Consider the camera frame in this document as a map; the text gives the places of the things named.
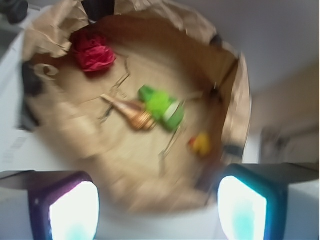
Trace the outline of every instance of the yellow toy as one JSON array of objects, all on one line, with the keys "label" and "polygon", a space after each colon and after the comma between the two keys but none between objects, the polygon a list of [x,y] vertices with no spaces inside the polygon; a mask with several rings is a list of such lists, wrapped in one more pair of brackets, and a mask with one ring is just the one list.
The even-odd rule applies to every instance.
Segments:
[{"label": "yellow toy", "polygon": [[191,138],[188,145],[191,151],[200,157],[208,156],[212,150],[210,137],[206,132],[202,132],[197,137]]}]

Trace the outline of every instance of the green toy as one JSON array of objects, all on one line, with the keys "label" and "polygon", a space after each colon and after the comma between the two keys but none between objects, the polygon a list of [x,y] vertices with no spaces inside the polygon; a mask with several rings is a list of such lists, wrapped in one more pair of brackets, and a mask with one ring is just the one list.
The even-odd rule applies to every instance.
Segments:
[{"label": "green toy", "polygon": [[139,98],[155,121],[162,123],[168,131],[176,131],[185,116],[181,104],[165,91],[144,85],[139,89]]}]

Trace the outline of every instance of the light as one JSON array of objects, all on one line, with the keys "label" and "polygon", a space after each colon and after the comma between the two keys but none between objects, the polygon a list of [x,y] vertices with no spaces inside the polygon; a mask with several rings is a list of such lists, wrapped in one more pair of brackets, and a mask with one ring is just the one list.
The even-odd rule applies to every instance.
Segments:
[{"label": "light", "polygon": [[49,208],[53,240],[93,240],[99,219],[99,194],[89,181],[81,182]]},{"label": "light", "polygon": [[218,212],[225,235],[230,240],[263,240],[267,199],[234,176],[220,182]]}]

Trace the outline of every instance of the crumpled paper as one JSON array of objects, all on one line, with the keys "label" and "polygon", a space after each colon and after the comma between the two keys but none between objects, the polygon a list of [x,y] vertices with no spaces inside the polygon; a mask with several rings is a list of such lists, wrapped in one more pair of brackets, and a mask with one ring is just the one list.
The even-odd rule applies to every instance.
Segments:
[{"label": "crumpled paper", "polygon": [[[222,140],[244,146],[251,109],[245,58],[237,59],[227,47],[209,46],[216,29],[191,8],[167,0],[115,3],[118,15],[88,25],[81,2],[63,0],[26,30],[23,60],[31,60],[45,85],[42,94],[27,98],[41,122],[36,132],[76,169],[87,171],[101,195],[130,212],[205,208],[214,197],[194,188],[202,165],[186,145],[208,127],[217,145]],[[69,37],[83,27],[110,41],[117,59],[108,73],[85,75],[69,53]],[[143,84],[180,100],[216,85],[224,98],[223,104],[185,105],[186,121],[165,157],[164,174],[161,153],[171,133],[161,127],[150,134],[134,132],[116,112],[101,121],[110,108],[101,94],[134,99]]]}]

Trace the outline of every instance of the white wall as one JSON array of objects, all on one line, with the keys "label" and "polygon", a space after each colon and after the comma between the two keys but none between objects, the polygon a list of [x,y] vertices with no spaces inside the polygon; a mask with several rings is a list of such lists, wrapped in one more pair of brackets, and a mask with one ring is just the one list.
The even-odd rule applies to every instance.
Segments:
[{"label": "white wall", "polygon": [[319,121],[319,62],[254,96],[250,130],[284,127],[307,117]]},{"label": "white wall", "polygon": [[[313,126],[319,126],[319,62],[253,97],[250,132],[243,161],[259,162],[263,128],[276,128],[290,136]],[[268,162],[317,161],[319,131],[290,140],[273,158]]]},{"label": "white wall", "polygon": [[246,57],[253,94],[319,59],[318,0],[175,0],[194,7]]}]

